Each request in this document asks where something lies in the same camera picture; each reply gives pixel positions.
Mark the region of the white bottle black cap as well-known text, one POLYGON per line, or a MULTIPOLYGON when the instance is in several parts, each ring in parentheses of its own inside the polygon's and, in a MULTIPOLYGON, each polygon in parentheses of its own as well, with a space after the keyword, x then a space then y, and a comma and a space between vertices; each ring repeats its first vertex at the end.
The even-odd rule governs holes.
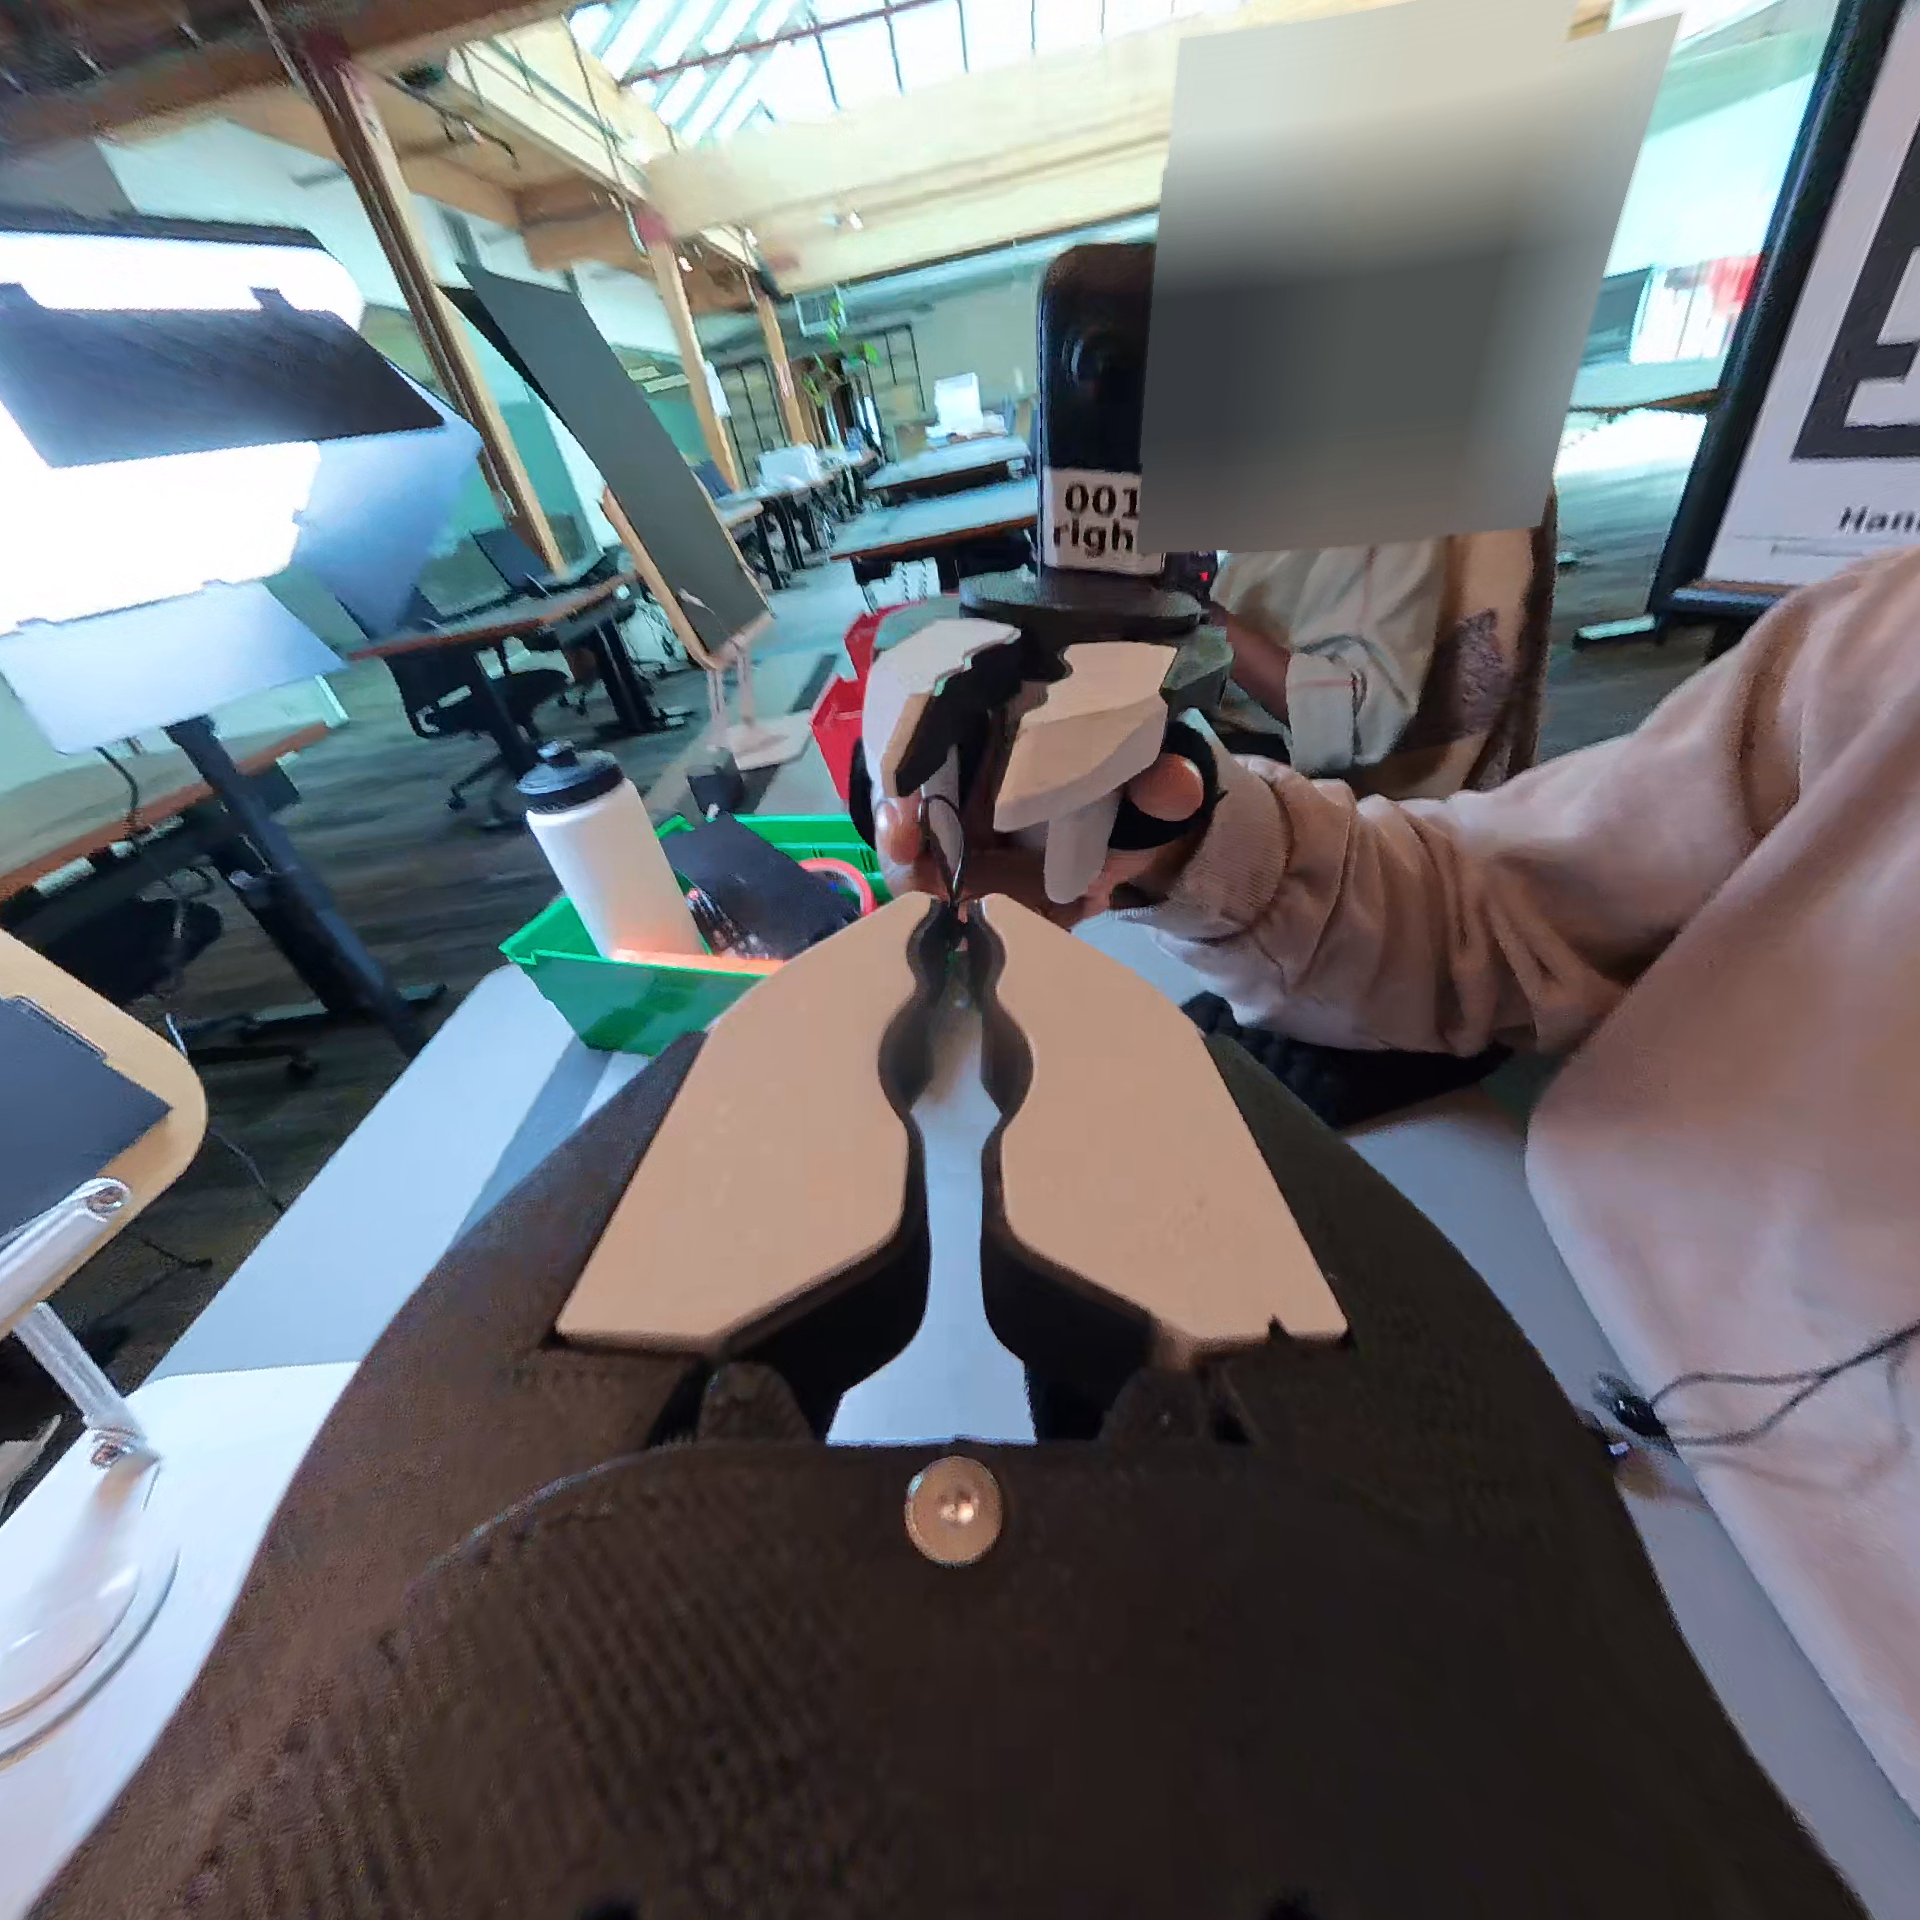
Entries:
POLYGON ((707 958, 653 820, 613 754, 548 741, 517 788, 523 822, 602 958, 707 958))

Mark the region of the black light stand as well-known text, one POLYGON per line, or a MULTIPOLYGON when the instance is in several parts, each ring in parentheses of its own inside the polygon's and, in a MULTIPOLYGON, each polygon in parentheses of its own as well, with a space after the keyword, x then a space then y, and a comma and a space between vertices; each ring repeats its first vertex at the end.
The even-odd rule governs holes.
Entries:
POLYGON ((426 1046, 421 1011, 442 1002, 442 986, 405 992, 358 940, 324 881, 305 861, 255 777, 244 774, 209 716, 165 726, 173 747, 220 802, 231 833, 226 844, 247 849, 247 885, 229 890, 267 932, 271 947, 309 988, 333 1024, 374 1024, 414 1061, 426 1046))

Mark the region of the wooden office desk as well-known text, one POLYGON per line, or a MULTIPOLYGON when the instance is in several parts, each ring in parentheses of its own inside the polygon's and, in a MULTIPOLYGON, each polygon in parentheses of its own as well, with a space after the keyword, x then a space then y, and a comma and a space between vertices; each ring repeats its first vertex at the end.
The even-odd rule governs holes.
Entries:
POLYGON ((3 899, 215 801, 212 784, 180 754, 135 752, 117 772, 103 760, 21 784, 3 798, 3 899))
POLYGON ((383 657, 407 653, 427 644, 506 637, 533 640, 538 652, 570 657, 585 650, 615 709, 615 722, 596 731, 599 739, 647 737, 666 731, 670 716, 655 706, 650 683, 631 659, 620 624, 636 605, 636 573, 615 572, 596 582, 575 582, 554 593, 517 593, 489 608, 414 624, 386 640, 365 640, 346 657, 350 666, 382 664, 383 657))

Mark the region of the black board with wooden rim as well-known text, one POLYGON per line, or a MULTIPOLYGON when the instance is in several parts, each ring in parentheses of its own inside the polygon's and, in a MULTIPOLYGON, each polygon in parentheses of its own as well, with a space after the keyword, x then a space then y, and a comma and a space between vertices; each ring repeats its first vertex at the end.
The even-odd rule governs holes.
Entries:
POLYGON ((117 1179, 132 1203, 95 1258, 187 1172, 205 1132, 201 1080, 173 1042, 3 938, 3 1245, 82 1185, 117 1179))
POLYGON ((753 648, 773 627, 766 594, 587 306, 481 266, 463 270, 461 297, 602 474, 609 518, 683 653, 707 675, 711 741, 746 774, 804 754, 807 713, 762 718, 754 705, 753 648))

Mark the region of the black office chair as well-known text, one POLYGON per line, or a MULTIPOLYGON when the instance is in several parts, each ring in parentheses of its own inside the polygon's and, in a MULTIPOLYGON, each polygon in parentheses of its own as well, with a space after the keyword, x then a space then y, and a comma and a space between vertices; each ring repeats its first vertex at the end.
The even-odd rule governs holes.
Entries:
POLYGON ((401 696, 407 726, 427 741, 470 737, 491 745, 491 757, 447 788, 447 810, 468 806, 468 788, 486 788, 485 830, 513 833, 522 813, 509 802, 515 786, 535 764, 543 734, 538 716, 571 690, 563 666, 513 668, 507 640, 427 644, 383 657, 401 696))

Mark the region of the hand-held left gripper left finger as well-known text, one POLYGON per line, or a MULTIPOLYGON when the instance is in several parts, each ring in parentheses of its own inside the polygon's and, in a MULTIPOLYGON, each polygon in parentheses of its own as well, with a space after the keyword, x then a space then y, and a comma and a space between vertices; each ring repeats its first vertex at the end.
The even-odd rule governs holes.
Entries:
POLYGON ((785 963, 703 1033, 559 1310, 570 1346, 738 1346, 900 1242, 933 899, 785 963))

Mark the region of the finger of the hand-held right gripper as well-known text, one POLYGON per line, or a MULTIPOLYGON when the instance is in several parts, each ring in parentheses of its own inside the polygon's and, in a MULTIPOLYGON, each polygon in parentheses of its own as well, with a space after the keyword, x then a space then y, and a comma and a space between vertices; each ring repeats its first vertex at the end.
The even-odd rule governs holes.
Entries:
POLYGON ((1161 752, 1164 682, 1174 648, 1151 640, 1079 640, 1014 724, 998 772, 993 826, 1051 826, 1121 793, 1161 752))
POLYGON ((868 817, 916 793, 965 804, 1021 683, 1023 637, 1007 621, 943 618, 878 653, 861 698, 868 817))

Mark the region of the green potted plant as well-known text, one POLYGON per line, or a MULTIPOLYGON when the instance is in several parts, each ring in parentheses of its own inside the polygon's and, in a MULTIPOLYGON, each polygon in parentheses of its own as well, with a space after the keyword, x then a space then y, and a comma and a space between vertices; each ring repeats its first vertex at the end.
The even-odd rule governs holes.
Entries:
POLYGON ((874 372, 891 378, 891 347, 852 329, 842 291, 794 296, 791 308, 799 344, 788 363, 799 390, 821 412, 828 413, 845 393, 859 395, 874 372))

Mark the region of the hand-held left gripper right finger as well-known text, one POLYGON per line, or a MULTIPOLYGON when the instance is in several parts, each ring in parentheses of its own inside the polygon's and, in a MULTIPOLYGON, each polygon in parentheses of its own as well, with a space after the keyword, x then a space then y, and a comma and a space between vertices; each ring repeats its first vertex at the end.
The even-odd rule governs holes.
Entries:
POLYGON ((978 934, 1020 1067, 998 1130, 1014 1252, 1143 1316, 1151 1353, 1339 1342, 1349 1316, 1180 1005, 1014 899, 983 899, 978 934))

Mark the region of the person's right forearm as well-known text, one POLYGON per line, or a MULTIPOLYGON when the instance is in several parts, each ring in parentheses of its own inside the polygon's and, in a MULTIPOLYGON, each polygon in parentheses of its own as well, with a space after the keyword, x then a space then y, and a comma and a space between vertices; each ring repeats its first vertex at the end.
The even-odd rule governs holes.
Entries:
POLYGON ((1566 1050, 1666 953, 1916 947, 1916 548, 1790 594, 1637 729, 1492 790, 1359 801, 1233 761, 1143 918, 1246 1022, 1566 1050))

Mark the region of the black framed marker sign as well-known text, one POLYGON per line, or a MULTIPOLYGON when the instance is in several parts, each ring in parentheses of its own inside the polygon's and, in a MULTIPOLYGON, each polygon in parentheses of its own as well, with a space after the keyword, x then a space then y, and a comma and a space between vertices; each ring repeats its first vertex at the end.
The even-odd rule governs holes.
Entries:
POLYGON ((1917 542, 1917 5, 1843 5, 1647 589, 1748 628, 1917 542))

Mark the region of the green plastic bin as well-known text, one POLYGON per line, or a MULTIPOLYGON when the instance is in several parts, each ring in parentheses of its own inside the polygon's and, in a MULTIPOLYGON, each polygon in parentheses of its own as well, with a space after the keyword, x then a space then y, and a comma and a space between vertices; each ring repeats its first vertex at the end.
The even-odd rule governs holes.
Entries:
MULTIPOLYGON (((741 820, 791 858, 843 858, 881 881, 875 851, 843 811, 754 813, 741 820)), ((762 979, 655 973, 602 958, 565 896, 515 930, 501 953, 590 1050, 655 1057, 707 1028, 762 979)))

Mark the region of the low red plastic bin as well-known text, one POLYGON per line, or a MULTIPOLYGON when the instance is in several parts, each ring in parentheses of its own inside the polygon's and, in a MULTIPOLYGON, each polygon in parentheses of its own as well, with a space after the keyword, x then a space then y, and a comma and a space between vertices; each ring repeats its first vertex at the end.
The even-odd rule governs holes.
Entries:
POLYGON ((861 706, 874 670, 875 640, 887 608, 858 618, 843 637, 843 660, 810 713, 810 729, 821 749, 834 795, 849 804, 852 765, 859 747, 861 706))

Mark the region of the black plate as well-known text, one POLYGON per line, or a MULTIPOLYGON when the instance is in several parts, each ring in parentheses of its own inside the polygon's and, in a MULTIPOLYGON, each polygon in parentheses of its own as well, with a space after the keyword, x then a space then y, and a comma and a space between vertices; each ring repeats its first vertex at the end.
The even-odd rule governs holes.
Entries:
POLYGON ((675 819, 661 849, 709 953, 785 963, 858 922, 854 896, 732 817, 675 819))

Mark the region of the studio softbox light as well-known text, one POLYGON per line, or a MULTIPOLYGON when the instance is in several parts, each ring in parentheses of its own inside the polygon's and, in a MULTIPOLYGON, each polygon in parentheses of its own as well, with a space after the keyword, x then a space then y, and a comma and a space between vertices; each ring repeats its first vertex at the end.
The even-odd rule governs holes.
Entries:
POLYGON ((5 205, 3 668, 84 754, 391 637, 482 448, 302 228, 5 205))

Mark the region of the black thread loop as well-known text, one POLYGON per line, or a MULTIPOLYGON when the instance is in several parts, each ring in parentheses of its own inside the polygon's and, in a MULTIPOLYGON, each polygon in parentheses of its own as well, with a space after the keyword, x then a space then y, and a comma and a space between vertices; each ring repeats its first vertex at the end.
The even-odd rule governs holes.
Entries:
POLYGON ((950 934, 950 965, 956 979, 967 980, 967 994, 978 997, 980 958, 971 924, 970 841, 967 819, 957 801, 947 793, 922 788, 915 795, 919 851, 916 869, 935 877, 935 896, 943 901, 943 930, 950 934))

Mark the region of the person's right hand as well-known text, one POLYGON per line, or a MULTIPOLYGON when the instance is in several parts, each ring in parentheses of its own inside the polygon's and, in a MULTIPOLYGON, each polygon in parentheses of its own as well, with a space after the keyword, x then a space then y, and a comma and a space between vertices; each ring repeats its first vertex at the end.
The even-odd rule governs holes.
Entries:
MULTIPOLYGON (((1182 754, 1166 752, 1127 784, 1124 798, 1145 819, 1178 826, 1180 833, 1157 849, 1107 853, 1103 867, 1082 896, 1053 904, 1047 899, 1043 882, 1043 853, 997 833, 993 826, 995 781, 995 774, 978 772, 962 804, 967 819, 967 892, 971 901, 1014 899, 1060 929, 1075 929, 1110 912, 1159 905, 1209 830, 1205 819, 1207 784, 1201 768, 1182 754)), ((883 802, 870 826, 881 873, 889 892, 894 896, 907 892, 935 896, 935 877, 927 869, 915 865, 919 851, 915 795, 883 802)))

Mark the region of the white metal rod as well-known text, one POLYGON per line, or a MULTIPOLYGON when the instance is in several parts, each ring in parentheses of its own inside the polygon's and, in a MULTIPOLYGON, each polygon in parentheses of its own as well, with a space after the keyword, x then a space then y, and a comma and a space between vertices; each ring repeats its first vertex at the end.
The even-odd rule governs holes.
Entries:
POLYGON ((25 1310, 11 1326, 11 1336, 78 1410, 84 1432, 91 1433, 94 1467, 108 1470, 124 1459, 155 1461, 159 1456, 137 1410, 49 1302, 25 1310))

